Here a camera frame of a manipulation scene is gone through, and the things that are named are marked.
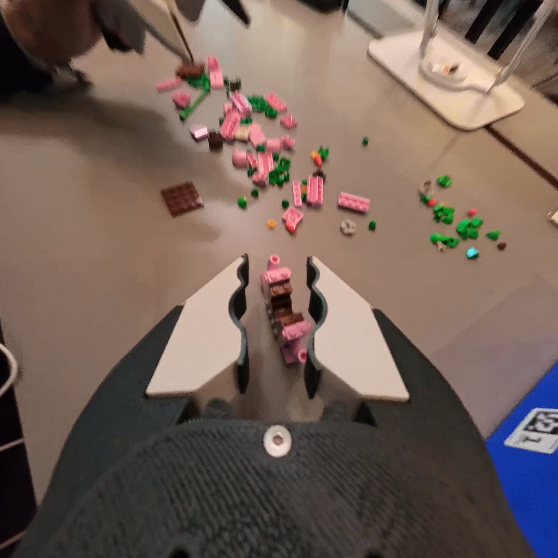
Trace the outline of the white book stand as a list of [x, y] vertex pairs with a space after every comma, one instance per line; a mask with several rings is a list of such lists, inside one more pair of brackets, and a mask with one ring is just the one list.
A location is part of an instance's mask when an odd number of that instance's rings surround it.
[[368, 55], [450, 126], [471, 132], [520, 111], [511, 78], [557, 1], [536, 1], [534, 22], [509, 64], [494, 66], [441, 26], [439, 1], [427, 1], [422, 27], [373, 39]]

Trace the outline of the green toy stem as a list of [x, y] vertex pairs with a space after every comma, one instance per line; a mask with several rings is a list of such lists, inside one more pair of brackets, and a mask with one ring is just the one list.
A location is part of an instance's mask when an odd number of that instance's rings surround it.
[[211, 92], [210, 87], [205, 87], [198, 97], [192, 101], [187, 107], [179, 110], [178, 116], [181, 122], [185, 122], [197, 108], [206, 100]]

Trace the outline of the printed tag sticker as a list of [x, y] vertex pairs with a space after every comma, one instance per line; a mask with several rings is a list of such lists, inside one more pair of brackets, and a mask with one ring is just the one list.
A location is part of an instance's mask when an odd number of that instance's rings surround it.
[[533, 408], [504, 444], [510, 448], [552, 455], [557, 450], [557, 409]]

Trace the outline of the person's left hand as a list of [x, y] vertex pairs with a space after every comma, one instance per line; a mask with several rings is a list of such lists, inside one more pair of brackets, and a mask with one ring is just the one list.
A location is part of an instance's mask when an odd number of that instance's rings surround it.
[[91, 1], [1, 1], [11, 34], [32, 56], [67, 62], [101, 38]]

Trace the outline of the blue box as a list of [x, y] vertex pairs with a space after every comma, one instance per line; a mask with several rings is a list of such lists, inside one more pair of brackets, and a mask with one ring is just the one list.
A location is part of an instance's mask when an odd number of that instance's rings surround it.
[[534, 553], [557, 557], [557, 450], [545, 455], [504, 444], [535, 407], [557, 409], [556, 364], [513, 408], [486, 444], [515, 519]]

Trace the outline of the pink and brown brick assembly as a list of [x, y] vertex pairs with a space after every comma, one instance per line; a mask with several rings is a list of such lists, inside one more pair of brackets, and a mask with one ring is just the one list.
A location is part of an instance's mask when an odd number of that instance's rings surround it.
[[269, 324], [284, 363], [295, 366], [306, 362], [304, 340], [311, 332], [311, 324], [292, 307], [291, 277], [291, 269], [281, 266], [280, 257], [270, 255], [260, 284]]

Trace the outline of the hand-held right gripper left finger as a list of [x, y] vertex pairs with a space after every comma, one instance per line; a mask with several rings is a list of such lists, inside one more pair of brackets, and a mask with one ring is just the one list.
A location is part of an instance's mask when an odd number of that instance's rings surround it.
[[147, 385], [148, 398], [236, 398], [249, 383], [249, 258], [241, 255], [182, 305]]

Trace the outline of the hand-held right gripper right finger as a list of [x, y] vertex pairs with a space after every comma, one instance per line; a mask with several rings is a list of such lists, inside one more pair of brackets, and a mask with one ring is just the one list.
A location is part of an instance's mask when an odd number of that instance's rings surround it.
[[409, 392], [374, 308], [316, 256], [306, 261], [309, 315], [304, 383], [310, 400], [408, 402]]

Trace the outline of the person's left forearm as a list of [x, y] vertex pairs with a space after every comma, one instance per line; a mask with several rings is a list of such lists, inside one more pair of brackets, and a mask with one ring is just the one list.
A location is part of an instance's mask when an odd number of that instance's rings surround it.
[[71, 63], [57, 64], [27, 52], [1, 15], [1, 101], [22, 92], [39, 93], [59, 75], [68, 75], [81, 85], [89, 83], [86, 74]]

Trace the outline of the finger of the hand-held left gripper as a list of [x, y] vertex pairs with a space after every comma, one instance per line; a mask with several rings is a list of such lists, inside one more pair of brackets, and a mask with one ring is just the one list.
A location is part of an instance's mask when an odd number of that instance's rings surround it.
[[181, 61], [194, 61], [173, 10], [173, 1], [131, 1], [146, 30]]
[[[251, 18], [241, 1], [220, 1], [245, 26], [251, 25]], [[206, 1], [175, 1], [178, 11], [190, 22], [196, 22]]]

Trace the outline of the pile of pink toy bricks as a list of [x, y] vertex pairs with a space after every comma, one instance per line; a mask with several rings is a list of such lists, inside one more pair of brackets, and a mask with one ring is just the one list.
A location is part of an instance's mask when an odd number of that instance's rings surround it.
[[155, 87], [159, 94], [171, 94], [181, 122], [186, 122], [210, 93], [225, 92], [218, 129], [194, 124], [190, 135], [197, 143], [205, 141], [211, 152], [221, 152], [226, 145], [233, 147], [232, 166], [246, 173], [252, 185], [251, 198], [257, 199], [266, 186], [290, 186], [291, 199], [281, 202], [281, 220], [288, 232], [296, 233], [305, 206], [323, 206], [326, 183], [323, 166], [330, 150], [320, 146], [311, 152], [315, 170], [308, 178], [291, 177], [291, 154], [296, 140], [287, 132], [296, 129], [298, 122], [277, 94], [245, 94], [240, 78], [224, 76], [216, 57], [208, 57], [206, 62], [198, 64], [183, 64], [173, 78], [159, 81]]

